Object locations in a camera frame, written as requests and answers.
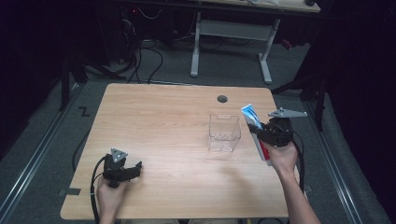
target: triangular metal plate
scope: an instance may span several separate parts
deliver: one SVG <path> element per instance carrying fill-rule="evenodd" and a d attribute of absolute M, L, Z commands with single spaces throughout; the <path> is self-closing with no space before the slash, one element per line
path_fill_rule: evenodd
<path fill-rule="evenodd" d="M 306 112 L 293 111 L 280 107 L 278 110 L 269 113 L 268 116 L 274 118 L 298 118 L 307 117 L 308 114 Z"/>
<path fill-rule="evenodd" d="M 123 152 L 123 151 L 118 150 L 113 147 L 113 148 L 111 148 L 111 156 L 113 157 L 113 161 L 116 163 L 116 162 L 124 159 L 126 156 L 128 156 L 128 153 Z"/>

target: clear plastic container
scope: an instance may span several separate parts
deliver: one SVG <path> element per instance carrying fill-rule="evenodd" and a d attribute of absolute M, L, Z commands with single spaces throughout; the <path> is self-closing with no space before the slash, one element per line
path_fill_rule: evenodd
<path fill-rule="evenodd" d="M 239 116 L 210 115 L 209 150 L 232 152 L 240 138 Z"/>

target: black round hole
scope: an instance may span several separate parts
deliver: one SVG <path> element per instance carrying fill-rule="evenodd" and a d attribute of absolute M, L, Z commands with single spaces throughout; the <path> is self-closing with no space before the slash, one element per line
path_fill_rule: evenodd
<path fill-rule="evenodd" d="M 225 95 L 220 95 L 220 96 L 218 96 L 218 101 L 220 103 L 226 103 L 228 101 L 228 98 Z"/>

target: table top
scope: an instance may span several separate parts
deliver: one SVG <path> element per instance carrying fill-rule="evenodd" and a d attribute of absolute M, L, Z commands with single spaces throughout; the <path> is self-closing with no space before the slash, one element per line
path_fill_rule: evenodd
<path fill-rule="evenodd" d="M 200 0 L 202 2 L 209 3 L 219 3 L 219 4 L 230 4 L 230 5 L 238 5 L 238 6 L 249 6 L 247 0 Z M 314 4 L 312 7 L 309 7 L 304 0 L 279 0 L 279 4 L 276 5 L 272 2 L 266 0 L 257 0 L 253 1 L 252 7 L 268 7 L 273 9 L 281 9 L 281 10 L 291 10 L 291 11 L 299 11 L 299 12 L 320 12 L 320 7 L 318 4 Z"/>
<path fill-rule="evenodd" d="M 228 101 L 220 103 L 219 95 Z M 143 162 L 118 218 L 287 217 L 280 181 L 241 113 L 248 104 L 262 122 L 276 110 L 265 88 L 108 85 L 70 185 L 81 192 L 66 196 L 62 218 L 93 219 L 93 168 L 112 147 L 129 154 L 125 168 Z M 233 152 L 208 150 L 211 114 L 240 117 Z"/>

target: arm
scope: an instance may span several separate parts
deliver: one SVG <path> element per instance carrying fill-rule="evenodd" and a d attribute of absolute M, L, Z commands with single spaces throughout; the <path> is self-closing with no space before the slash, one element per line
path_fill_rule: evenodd
<path fill-rule="evenodd" d="M 108 180 L 102 176 L 99 177 L 96 195 L 99 202 L 100 224 L 114 224 L 126 184 L 122 182 L 116 189 L 113 189 L 108 186 Z"/>
<path fill-rule="evenodd" d="M 271 163 L 279 176 L 285 193 L 290 223 L 320 223 L 294 176 L 297 149 L 292 142 L 285 147 L 265 144 L 271 155 Z"/>

